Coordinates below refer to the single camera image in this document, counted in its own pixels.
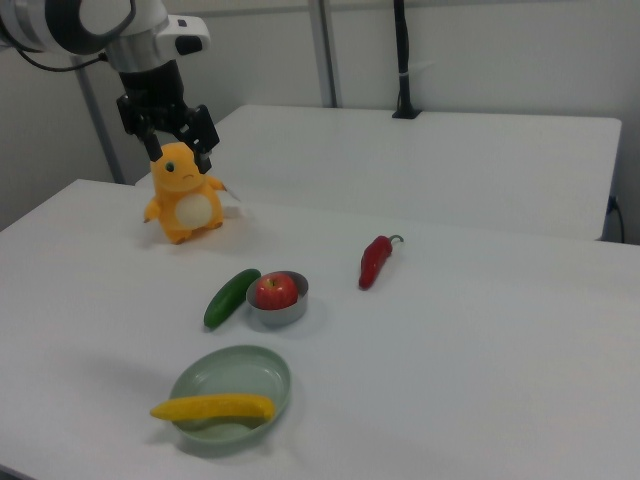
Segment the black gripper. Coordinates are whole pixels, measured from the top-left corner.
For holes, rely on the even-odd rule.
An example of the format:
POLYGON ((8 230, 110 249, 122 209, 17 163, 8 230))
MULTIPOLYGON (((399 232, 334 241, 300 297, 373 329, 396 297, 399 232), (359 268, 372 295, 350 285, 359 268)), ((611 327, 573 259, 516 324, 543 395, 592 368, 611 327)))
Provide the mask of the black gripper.
POLYGON ((186 144, 194 154, 201 174, 211 169, 211 151, 220 143, 209 110, 204 105, 190 108, 184 101, 184 85, 177 62, 135 73, 119 74, 125 93, 117 100, 124 130, 141 136, 151 162, 163 153, 155 131, 186 135, 186 144))

